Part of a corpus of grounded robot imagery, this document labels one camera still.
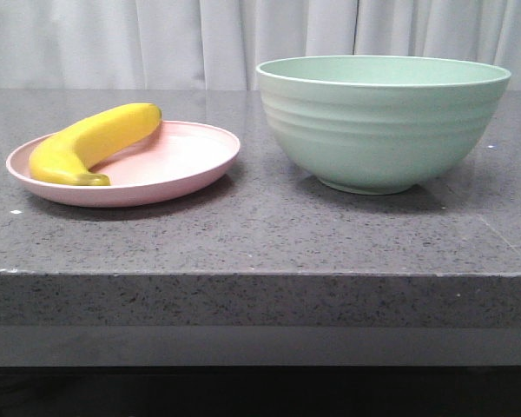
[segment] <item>gray granite countertop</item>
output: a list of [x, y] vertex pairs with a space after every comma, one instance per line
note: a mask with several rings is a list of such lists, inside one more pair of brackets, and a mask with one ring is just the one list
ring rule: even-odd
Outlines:
[[[241, 139], [218, 182], [137, 208], [25, 191], [17, 146], [118, 104]], [[0, 326], [521, 326], [521, 92], [457, 167], [351, 195], [294, 166], [257, 92], [0, 89]]]

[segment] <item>curtain fold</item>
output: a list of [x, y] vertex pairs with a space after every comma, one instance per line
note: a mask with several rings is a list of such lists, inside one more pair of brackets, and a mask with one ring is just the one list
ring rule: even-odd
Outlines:
[[521, 89], [521, 0], [0, 0], [0, 88], [256, 89], [304, 55], [494, 63]]

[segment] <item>pink plate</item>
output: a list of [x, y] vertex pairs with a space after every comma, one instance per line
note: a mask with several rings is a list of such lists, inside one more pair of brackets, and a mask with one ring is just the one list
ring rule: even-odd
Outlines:
[[8, 171], [35, 195], [81, 207], [131, 207], [193, 193], [223, 176], [240, 149], [239, 139], [224, 129], [163, 121], [149, 137], [93, 167], [110, 177], [111, 186], [73, 186], [30, 178], [29, 155], [48, 136], [14, 150]]

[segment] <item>mint green bowl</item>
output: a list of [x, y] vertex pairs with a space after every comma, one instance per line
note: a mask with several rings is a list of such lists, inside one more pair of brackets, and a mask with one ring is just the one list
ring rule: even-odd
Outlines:
[[404, 191], [462, 160], [511, 77], [415, 56], [304, 56], [256, 70], [287, 156], [330, 187], [369, 195]]

